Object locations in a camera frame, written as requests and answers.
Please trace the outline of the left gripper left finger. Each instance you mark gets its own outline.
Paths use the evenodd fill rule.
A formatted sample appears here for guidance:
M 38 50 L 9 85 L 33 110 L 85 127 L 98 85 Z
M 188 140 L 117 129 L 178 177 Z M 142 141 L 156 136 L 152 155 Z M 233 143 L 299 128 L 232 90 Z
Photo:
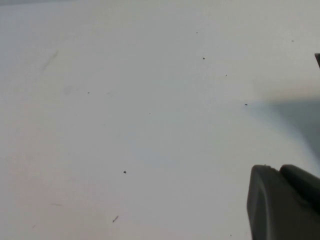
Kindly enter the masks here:
M 247 214 L 254 240 L 318 240 L 320 213 L 302 198 L 280 170 L 254 165 Z

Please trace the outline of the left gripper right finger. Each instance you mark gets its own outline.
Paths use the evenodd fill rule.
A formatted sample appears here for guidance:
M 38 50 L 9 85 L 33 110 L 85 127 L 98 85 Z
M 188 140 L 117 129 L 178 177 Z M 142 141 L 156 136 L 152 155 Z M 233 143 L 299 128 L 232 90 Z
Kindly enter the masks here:
M 315 175 L 292 164 L 285 164 L 280 168 L 280 173 L 305 199 L 315 212 L 320 213 L 320 179 Z

